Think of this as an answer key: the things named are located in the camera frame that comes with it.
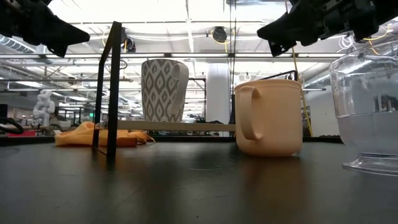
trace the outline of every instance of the black table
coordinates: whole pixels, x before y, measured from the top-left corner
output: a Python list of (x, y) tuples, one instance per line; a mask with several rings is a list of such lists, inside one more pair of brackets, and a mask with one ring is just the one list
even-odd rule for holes
[(398, 178), (341, 168), (356, 152), (305, 143), (297, 157), (232, 143), (118, 149), (0, 147), (0, 223), (396, 223)]

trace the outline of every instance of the orange cloth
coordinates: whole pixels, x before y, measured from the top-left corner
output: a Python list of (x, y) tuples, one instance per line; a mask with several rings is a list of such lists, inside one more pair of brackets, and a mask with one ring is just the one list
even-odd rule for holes
[[(73, 131), (65, 131), (55, 135), (56, 146), (85, 145), (91, 146), (93, 143), (94, 123), (83, 122)], [(137, 143), (146, 144), (147, 141), (153, 141), (146, 133), (142, 131), (129, 132), (127, 130), (118, 130), (116, 144), (120, 147), (136, 146)], [(108, 143), (108, 130), (99, 131), (99, 146), (106, 146)]]

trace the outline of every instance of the peach mug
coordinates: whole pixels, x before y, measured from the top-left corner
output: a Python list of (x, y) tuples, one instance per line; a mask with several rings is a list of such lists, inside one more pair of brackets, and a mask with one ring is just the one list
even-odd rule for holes
[(253, 156), (291, 156), (301, 150), (301, 84), (271, 79), (235, 87), (236, 143)]

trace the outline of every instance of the gray and white patterned cup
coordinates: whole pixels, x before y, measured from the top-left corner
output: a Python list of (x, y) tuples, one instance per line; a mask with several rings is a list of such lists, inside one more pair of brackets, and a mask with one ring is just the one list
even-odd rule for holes
[(148, 60), (142, 64), (141, 94), (144, 119), (181, 122), (189, 69), (168, 59)]

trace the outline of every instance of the glass pitcher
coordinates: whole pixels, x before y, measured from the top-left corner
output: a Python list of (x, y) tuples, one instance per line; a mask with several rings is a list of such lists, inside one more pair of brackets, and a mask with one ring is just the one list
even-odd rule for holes
[(398, 175), (398, 40), (339, 58), (330, 78), (341, 139), (361, 152), (343, 166)]

